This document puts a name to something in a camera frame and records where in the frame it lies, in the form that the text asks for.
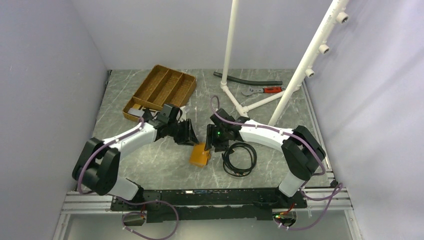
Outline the orange card holder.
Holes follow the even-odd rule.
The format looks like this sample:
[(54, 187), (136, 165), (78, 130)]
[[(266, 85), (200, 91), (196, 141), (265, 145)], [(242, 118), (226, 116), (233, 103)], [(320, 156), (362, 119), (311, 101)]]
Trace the orange card holder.
[(189, 158), (189, 163), (193, 166), (203, 168), (211, 159), (209, 150), (205, 150), (206, 143), (201, 142), (193, 147), (192, 153)]

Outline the woven brown organizer tray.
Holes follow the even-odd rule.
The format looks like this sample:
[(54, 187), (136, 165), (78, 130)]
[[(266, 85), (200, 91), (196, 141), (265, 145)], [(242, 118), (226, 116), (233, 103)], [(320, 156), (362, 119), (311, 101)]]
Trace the woven brown organizer tray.
[(196, 77), (162, 65), (155, 65), (123, 108), (123, 116), (137, 122), (130, 110), (148, 108), (160, 111), (164, 104), (185, 106), (197, 86)]

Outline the white card stack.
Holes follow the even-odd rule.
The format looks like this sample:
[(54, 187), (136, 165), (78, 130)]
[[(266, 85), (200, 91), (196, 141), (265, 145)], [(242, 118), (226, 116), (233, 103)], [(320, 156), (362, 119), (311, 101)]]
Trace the white card stack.
[(143, 107), (140, 104), (134, 103), (133, 106), (127, 111), (129, 115), (140, 118), (144, 114)]

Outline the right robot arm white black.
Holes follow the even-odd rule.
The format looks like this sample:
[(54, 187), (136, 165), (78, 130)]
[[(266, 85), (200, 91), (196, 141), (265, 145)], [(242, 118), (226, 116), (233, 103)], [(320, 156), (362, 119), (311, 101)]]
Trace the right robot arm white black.
[(248, 117), (234, 119), (220, 108), (210, 117), (206, 149), (223, 151), (229, 141), (260, 144), (280, 151), (289, 172), (278, 185), (276, 203), (287, 208), (295, 201), (295, 193), (313, 176), (326, 172), (323, 160), (326, 153), (312, 133), (303, 125), (294, 129), (265, 125)]

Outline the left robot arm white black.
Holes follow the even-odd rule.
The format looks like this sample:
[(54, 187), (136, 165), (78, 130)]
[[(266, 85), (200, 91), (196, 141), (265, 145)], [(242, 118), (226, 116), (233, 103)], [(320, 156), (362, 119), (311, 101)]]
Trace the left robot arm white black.
[(191, 120), (181, 119), (183, 110), (173, 104), (165, 104), (161, 111), (153, 114), (149, 108), (137, 110), (138, 123), (133, 128), (116, 136), (90, 138), (84, 145), (72, 171), (77, 181), (77, 191), (100, 196), (110, 195), (123, 199), (131, 210), (144, 203), (144, 188), (134, 181), (119, 176), (120, 161), (135, 150), (171, 137), (177, 145), (199, 144)]

